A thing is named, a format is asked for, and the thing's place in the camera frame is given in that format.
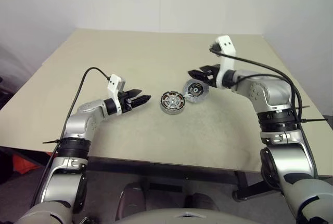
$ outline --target table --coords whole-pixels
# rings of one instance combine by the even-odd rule
[[[250,101],[229,90],[210,88],[199,104],[186,103],[179,115],[167,115],[159,101],[165,91],[182,91],[188,70],[219,63],[209,53],[215,34],[147,33],[77,29],[43,63],[38,71],[0,111],[0,146],[51,151],[68,108],[88,67],[126,79],[125,89],[142,89],[151,100],[121,116],[111,116],[96,133],[90,156],[200,166],[216,169],[260,171],[257,116]],[[259,35],[231,35],[237,55],[287,68]],[[265,72],[247,63],[235,69]],[[304,118],[322,118],[300,87]],[[91,72],[75,109],[89,101],[106,99],[107,83]],[[333,131],[326,122],[303,124],[320,175],[331,176]]]

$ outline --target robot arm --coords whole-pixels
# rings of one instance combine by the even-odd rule
[[[212,48],[231,56],[236,53],[228,36],[217,38]],[[284,194],[297,222],[333,221],[333,187],[315,179],[311,151],[291,107],[290,85],[252,71],[235,71],[234,61],[225,57],[221,64],[200,69],[188,73],[212,87],[231,89],[252,102],[261,127],[260,137],[266,145],[260,152],[262,176]]]
[[[86,167],[95,131],[109,115],[120,115],[146,103],[150,96],[137,95],[132,89],[124,92],[125,80],[111,75],[109,99],[85,103],[71,115],[66,130],[44,182],[39,204],[32,207],[16,223],[70,224],[72,214],[82,210],[87,190]]]

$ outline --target orange object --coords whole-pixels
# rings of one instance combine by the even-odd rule
[[[19,157],[18,155],[12,156],[12,163],[14,165],[14,170],[20,173],[21,175],[33,170],[39,168],[38,165],[27,161],[26,159],[23,159]]]

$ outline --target metal disc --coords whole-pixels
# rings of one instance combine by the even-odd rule
[[[167,114],[179,114],[184,110],[185,99],[176,91],[167,91],[161,97],[161,109]]]
[[[188,80],[183,88],[183,94],[187,101],[199,103],[206,99],[209,92],[209,85],[200,80]]]

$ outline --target robotic arm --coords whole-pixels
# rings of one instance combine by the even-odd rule
[[[109,99],[85,103],[71,115],[49,174],[44,182],[39,204],[16,223],[70,224],[72,214],[82,210],[87,191],[86,167],[95,131],[109,115],[121,115],[146,103],[150,96],[137,97],[141,90],[124,92],[125,80],[111,75]]]
[[[220,36],[212,48],[234,56],[229,36]],[[247,97],[253,104],[266,148],[260,152],[262,176],[280,190],[298,223],[333,221],[333,188],[316,179],[310,147],[298,125],[290,103],[290,85],[279,78],[252,71],[235,71],[234,60],[222,57],[221,64],[206,65],[189,75],[204,83]]]

